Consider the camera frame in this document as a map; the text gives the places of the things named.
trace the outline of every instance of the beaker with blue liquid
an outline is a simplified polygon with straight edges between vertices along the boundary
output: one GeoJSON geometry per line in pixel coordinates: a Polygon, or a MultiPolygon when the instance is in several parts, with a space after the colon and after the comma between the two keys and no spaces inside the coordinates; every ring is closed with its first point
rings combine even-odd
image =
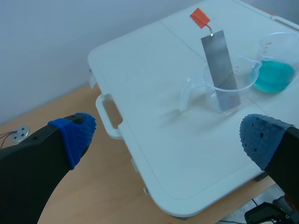
{"type": "Polygon", "coordinates": [[[260,41],[257,59],[262,62],[255,86],[279,92],[296,77],[299,69],[299,35],[273,33],[260,41]]]}

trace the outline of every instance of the beaker handle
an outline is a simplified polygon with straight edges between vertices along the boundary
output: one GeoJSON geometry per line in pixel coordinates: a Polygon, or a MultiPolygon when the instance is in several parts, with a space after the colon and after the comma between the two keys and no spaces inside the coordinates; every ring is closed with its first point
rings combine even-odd
{"type": "Polygon", "coordinates": [[[194,90],[195,88],[203,87],[205,85],[205,82],[198,82],[198,80],[196,79],[187,78],[187,81],[185,82],[181,92],[181,100],[179,105],[180,112],[184,112],[187,109],[192,90],[194,90]]]}

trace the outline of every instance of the blue liquid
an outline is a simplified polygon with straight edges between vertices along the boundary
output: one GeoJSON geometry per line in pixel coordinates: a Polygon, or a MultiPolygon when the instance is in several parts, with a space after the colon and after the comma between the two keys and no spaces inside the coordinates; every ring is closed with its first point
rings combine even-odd
{"type": "Polygon", "coordinates": [[[263,61],[255,86],[265,92],[278,92],[287,87],[295,76],[292,66],[277,62],[263,61]]]}

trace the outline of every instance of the metal hook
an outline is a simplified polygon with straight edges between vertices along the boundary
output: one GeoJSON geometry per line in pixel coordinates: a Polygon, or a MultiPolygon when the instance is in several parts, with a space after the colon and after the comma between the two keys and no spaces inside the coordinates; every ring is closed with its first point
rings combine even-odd
{"type": "Polygon", "coordinates": [[[209,28],[209,30],[210,30],[210,33],[211,33],[211,37],[214,37],[214,34],[213,34],[213,31],[212,31],[212,28],[209,26],[209,25],[206,25],[208,28],[209,28]]]}

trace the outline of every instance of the measuring cup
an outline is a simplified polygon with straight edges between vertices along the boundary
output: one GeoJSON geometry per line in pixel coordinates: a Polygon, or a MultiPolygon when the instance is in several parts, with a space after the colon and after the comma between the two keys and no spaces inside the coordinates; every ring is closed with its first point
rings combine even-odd
{"type": "Polygon", "coordinates": [[[231,63],[236,81],[236,89],[220,89],[214,86],[208,65],[204,67],[203,76],[188,78],[181,92],[180,111],[187,109],[193,89],[206,88],[206,100],[212,109],[222,114],[230,114],[244,105],[248,92],[258,78],[261,62],[247,57],[231,56],[231,63]]]}
{"type": "Polygon", "coordinates": [[[299,35],[273,33],[260,41],[257,59],[262,62],[255,86],[278,92],[296,77],[299,68],[299,35]]]}

